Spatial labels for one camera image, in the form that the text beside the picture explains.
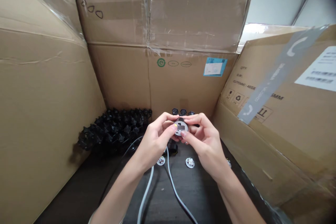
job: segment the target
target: white cable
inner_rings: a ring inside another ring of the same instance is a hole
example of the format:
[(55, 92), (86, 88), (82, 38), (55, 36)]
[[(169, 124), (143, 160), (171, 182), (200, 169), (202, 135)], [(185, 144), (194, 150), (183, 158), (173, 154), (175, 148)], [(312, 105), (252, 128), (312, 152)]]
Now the white cable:
[(152, 171), (150, 172), (150, 177), (149, 177), (149, 181), (148, 181), (148, 184), (147, 184), (147, 188), (146, 188), (145, 194), (143, 195), (143, 198), (142, 198), (142, 201), (141, 201), (141, 205), (140, 205), (139, 213), (138, 213), (137, 224), (140, 224), (140, 222), (141, 222), (142, 209), (144, 207), (143, 205), (145, 204), (145, 200), (146, 200), (147, 193), (149, 191), (149, 187), (151, 186), (150, 184), (152, 182), (153, 173), (154, 173), (154, 166), (152, 166)]
[(166, 147), (167, 149), (167, 164), (168, 164), (168, 173), (169, 173), (169, 177), (170, 177), (170, 181), (171, 184), (173, 186), (174, 189), (174, 193), (176, 195), (176, 198), (178, 199), (178, 201), (181, 203), (181, 205), (183, 206), (183, 208), (187, 211), (187, 213), (190, 215), (190, 217), (192, 218), (192, 220), (194, 221), (195, 224), (198, 224), (195, 217), (191, 214), (191, 212), (189, 211), (189, 209), (186, 207), (186, 205), (182, 202), (182, 200), (180, 199), (179, 195), (176, 192), (175, 186), (174, 186), (174, 182), (172, 179), (172, 174), (170, 173), (170, 168), (169, 168), (169, 152), (168, 152), (168, 147)]

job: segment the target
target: left hand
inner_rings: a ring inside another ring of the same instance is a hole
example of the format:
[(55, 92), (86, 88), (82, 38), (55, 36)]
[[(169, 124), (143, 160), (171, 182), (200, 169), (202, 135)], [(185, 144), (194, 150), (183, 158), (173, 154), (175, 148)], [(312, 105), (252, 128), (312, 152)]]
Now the left hand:
[(154, 122), (148, 125), (142, 141), (133, 157), (141, 165), (143, 172), (147, 171), (160, 159), (168, 141), (175, 134), (177, 125), (174, 122), (179, 115), (164, 112)]

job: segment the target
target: green circular logo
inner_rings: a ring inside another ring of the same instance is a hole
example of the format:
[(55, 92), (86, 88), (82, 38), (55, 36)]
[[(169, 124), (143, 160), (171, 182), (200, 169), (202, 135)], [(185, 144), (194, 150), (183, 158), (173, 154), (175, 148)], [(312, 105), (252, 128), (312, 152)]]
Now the green circular logo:
[(165, 64), (166, 64), (165, 59), (160, 58), (160, 59), (157, 60), (157, 65), (158, 65), (159, 67), (164, 67)]

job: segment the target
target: right hand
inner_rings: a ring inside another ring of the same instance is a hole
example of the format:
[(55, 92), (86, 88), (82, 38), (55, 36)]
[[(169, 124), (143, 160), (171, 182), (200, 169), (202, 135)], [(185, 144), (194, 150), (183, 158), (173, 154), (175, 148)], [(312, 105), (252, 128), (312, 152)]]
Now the right hand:
[(186, 124), (189, 124), (190, 130), (190, 132), (181, 132), (182, 142), (188, 142), (195, 149), (203, 168), (216, 182), (219, 182), (223, 177), (223, 171), (229, 165), (223, 152), (218, 130), (203, 113), (182, 118)]

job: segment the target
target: finger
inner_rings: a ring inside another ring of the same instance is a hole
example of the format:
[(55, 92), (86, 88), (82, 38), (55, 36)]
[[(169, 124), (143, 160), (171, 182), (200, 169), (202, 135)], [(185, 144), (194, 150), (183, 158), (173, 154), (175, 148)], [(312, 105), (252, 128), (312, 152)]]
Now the finger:
[(195, 134), (196, 132), (197, 132), (197, 130), (199, 130), (200, 129), (200, 127), (196, 127), (196, 126), (194, 126), (194, 125), (189, 125), (189, 132), (190, 133), (193, 133), (193, 134)]
[(165, 144), (167, 145), (169, 139), (175, 134), (176, 130), (177, 130), (177, 125), (176, 124), (173, 124), (172, 126), (169, 126), (161, 134), (161, 136), (159, 137), (159, 141), (165, 142)]
[(191, 118), (194, 118), (194, 117), (196, 117), (196, 116), (198, 116), (198, 114), (194, 114), (194, 115), (185, 115), (185, 116), (181, 116), (181, 118), (183, 118), (183, 119), (191, 119)]
[(203, 148), (205, 143), (202, 141), (198, 140), (195, 136), (193, 136), (190, 132), (188, 131), (182, 131), (181, 135), (183, 137), (183, 140), (188, 142), (197, 153), (199, 153)]
[(172, 115), (167, 112), (164, 112), (160, 115), (154, 122), (151, 124), (155, 127), (160, 127), (165, 121), (176, 121), (179, 118), (179, 115)]
[(191, 118), (191, 119), (185, 119), (184, 122), (186, 124), (199, 124), (202, 125), (204, 128), (212, 128), (214, 127), (210, 120), (205, 116), (205, 114), (200, 113), (196, 117)]
[(186, 140), (184, 140), (184, 139), (182, 139), (182, 141), (181, 141), (181, 143), (185, 143), (186, 145), (188, 145), (189, 143), (186, 141)]
[(163, 124), (162, 124), (162, 128), (163, 129), (166, 129), (168, 128), (170, 125), (172, 125), (174, 122), (172, 121), (165, 121)]
[(171, 139), (173, 139), (175, 142), (179, 142), (180, 141), (175, 135), (172, 136)]

